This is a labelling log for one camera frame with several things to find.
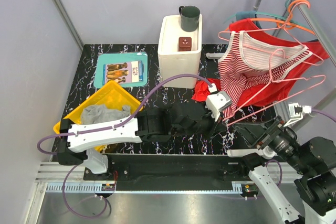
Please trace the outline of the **grey tank top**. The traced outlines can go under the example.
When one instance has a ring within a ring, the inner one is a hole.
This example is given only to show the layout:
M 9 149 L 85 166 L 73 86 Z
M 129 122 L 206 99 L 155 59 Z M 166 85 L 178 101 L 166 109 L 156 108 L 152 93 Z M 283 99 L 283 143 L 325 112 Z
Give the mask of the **grey tank top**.
M 131 107 L 123 105 L 121 110 L 108 109 L 106 105 L 91 105 L 81 113 L 80 122 L 82 125 L 97 124 L 115 121 L 131 115 Z

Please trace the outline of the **red white striped tank top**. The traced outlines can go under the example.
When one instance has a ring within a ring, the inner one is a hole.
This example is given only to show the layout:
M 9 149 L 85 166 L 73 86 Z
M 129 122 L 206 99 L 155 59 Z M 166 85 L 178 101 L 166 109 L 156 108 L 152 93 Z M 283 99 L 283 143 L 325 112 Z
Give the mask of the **red white striped tank top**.
M 221 90 L 232 100 L 230 107 L 223 111 L 224 117 L 231 118 L 237 111 L 239 98 L 243 91 L 253 86 L 289 82 L 290 71 L 305 65 L 308 53 L 303 52 L 291 60 L 285 60 L 285 52 L 279 49 L 267 54 L 239 46 L 239 37 L 230 37 L 226 52 L 218 60 Z

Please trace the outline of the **pink wire hanger front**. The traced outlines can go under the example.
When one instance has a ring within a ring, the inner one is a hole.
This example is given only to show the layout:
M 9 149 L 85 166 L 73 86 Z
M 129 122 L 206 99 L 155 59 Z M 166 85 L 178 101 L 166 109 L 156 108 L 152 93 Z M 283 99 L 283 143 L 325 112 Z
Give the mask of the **pink wire hanger front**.
M 232 101 L 223 111 L 224 118 L 232 118 L 246 105 L 266 107 L 287 98 L 304 68 L 312 63 L 311 55 L 307 48 L 230 49 L 218 61 L 221 90 Z

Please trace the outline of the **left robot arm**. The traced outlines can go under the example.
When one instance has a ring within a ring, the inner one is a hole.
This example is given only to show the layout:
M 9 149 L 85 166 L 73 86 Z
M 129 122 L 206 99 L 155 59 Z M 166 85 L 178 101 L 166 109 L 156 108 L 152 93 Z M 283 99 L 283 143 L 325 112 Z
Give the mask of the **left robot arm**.
M 149 108 L 134 117 L 98 124 L 78 125 L 62 121 L 63 129 L 56 151 L 58 163 L 84 166 L 103 180 L 113 175 L 107 155 L 95 148 L 118 143 L 167 142 L 176 136 L 201 134 L 212 137 L 227 128 L 220 122 L 220 112 L 205 104 L 178 103 L 167 108 Z

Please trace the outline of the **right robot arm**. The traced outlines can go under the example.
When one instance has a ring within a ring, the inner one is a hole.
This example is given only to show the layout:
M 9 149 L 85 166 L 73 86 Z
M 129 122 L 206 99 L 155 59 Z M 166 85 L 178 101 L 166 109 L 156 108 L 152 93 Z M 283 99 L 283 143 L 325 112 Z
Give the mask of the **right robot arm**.
M 270 147 L 301 177 L 294 181 L 305 208 L 301 215 L 270 178 L 262 158 L 244 155 L 239 176 L 252 180 L 274 211 L 279 223 L 335 223 L 335 144 L 314 137 L 300 145 L 296 133 L 277 116 L 261 123 L 235 123 L 236 132 L 250 147 Z

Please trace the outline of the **pink wire hanger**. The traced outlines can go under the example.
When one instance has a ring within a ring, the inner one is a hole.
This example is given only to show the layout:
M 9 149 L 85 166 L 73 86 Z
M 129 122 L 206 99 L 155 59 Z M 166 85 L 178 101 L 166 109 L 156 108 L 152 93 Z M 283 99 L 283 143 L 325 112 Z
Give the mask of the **pink wire hanger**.
M 264 31 L 266 33 L 266 31 L 268 31 L 269 29 L 262 29 L 260 28 L 258 25 L 257 27 L 259 28 L 258 31 Z M 292 34 L 289 32 L 290 29 L 276 29 L 276 27 L 274 28 L 274 30 L 283 30 L 285 31 L 289 36 L 291 36 Z M 303 61 L 303 63 L 307 64 L 307 65 L 313 65 L 313 66 L 319 66 L 321 65 L 324 60 L 314 54 L 313 52 L 311 52 L 307 46 L 303 45 L 302 42 L 298 41 L 295 37 L 292 37 L 292 39 L 294 40 L 293 42 L 297 42 L 299 43 L 298 46 L 293 46 L 293 47 L 285 47 L 285 46 L 274 46 L 262 41 L 259 41 L 253 37 L 251 37 L 248 33 L 249 32 L 254 32 L 256 30 L 241 30 L 241 31 L 230 31 L 229 30 L 229 26 L 223 30 L 220 31 L 219 34 L 231 34 L 231 38 L 233 38 L 234 35 L 237 35 L 239 37 L 239 46 L 243 47 L 243 48 L 248 48 L 251 50 L 256 50 L 258 52 L 264 52 L 267 54 L 271 54 L 273 52 L 276 53 L 277 57 L 280 57 L 280 51 L 279 49 L 282 49 L 285 52 L 285 60 L 291 60 L 293 58 L 295 58 L 296 56 L 298 56 L 300 53 L 303 52 L 307 52 L 308 53 L 308 58 L 306 60 Z
M 232 101 L 223 111 L 224 118 L 232 118 L 246 105 L 266 107 L 287 98 L 304 68 L 312 63 L 311 55 L 307 48 L 230 49 L 218 61 L 221 90 Z

